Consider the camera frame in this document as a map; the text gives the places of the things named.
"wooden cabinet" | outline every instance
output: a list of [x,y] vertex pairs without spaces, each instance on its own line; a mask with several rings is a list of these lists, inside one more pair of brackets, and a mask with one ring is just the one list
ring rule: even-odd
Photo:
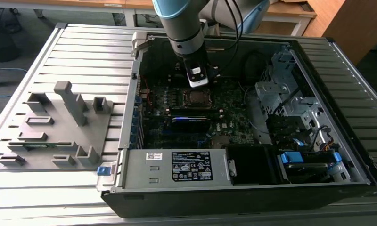
[[377,43],[377,0],[308,0],[317,17],[304,36],[332,37],[353,64]]

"metal slatted table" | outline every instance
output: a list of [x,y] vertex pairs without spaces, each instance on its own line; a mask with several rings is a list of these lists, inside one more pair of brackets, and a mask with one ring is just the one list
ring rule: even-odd
[[[52,92],[56,81],[73,83],[72,91],[85,100],[105,96],[114,102],[104,161],[116,159],[129,76],[132,35],[161,29],[121,28],[69,24],[56,28],[29,72],[0,116],[0,152],[17,135],[29,111],[22,100],[28,92]],[[282,39],[282,36],[250,35]],[[300,42],[326,87],[336,99],[365,149],[377,163],[377,94],[337,45],[324,38],[285,36]],[[49,98],[60,98],[48,93]],[[192,216],[186,218],[118,218],[100,198],[94,172],[0,172],[0,225],[94,225],[94,224],[208,224],[289,220],[304,218],[362,218],[377,215],[377,193],[350,198],[318,210],[268,212],[253,215]]]

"barcode sticker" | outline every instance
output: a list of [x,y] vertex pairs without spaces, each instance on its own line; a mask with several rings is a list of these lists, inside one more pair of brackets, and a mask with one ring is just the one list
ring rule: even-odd
[[121,7],[121,4],[105,4],[105,6]]
[[146,152],[146,160],[162,160],[162,153],[160,152]]

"wooden desk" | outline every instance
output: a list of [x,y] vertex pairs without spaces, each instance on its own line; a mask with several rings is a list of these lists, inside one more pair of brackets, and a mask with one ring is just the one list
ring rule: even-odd
[[[0,7],[124,13],[128,27],[136,27],[137,14],[156,14],[152,0],[0,0]],[[265,24],[273,22],[293,23],[289,34],[301,36],[310,19],[316,15],[314,12],[304,11],[297,3],[277,2],[270,5],[262,21],[265,21]],[[261,24],[261,28],[274,29],[265,24]]]
[[0,7],[122,13],[125,0],[0,0]]
[[[125,15],[126,17],[134,14],[156,14],[152,0],[125,0],[124,8],[124,11],[132,11]],[[269,23],[262,22],[260,28],[264,33],[270,33],[265,29],[266,27],[272,28],[270,22],[293,23],[289,34],[301,36],[316,16],[314,12],[304,11],[298,3],[277,2],[269,6],[266,16],[262,18],[262,21]]]

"gray carpet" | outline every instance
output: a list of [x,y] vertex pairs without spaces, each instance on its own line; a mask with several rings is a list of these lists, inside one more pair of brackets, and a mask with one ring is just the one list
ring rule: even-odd
[[[13,34],[12,38],[22,53],[16,60],[0,63],[0,68],[18,67],[25,70],[29,69],[44,43],[53,31],[54,25],[58,22],[114,26],[112,13],[44,10],[44,19],[38,19],[36,18],[32,9],[18,9],[18,11],[20,15],[17,18],[20,20],[22,30]],[[153,18],[150,18],[150,20],[157,21],[157,23],[146,23],[141,15],[137,17],[137,23],[140,26],[156,27],[160,24],[158,20]],[[1,96],[10,95],[14,92],[22,77],[24,73],[21,71],[0,71]],[[6,105],[8,100],[9,97],[0,98],[0,113]]]

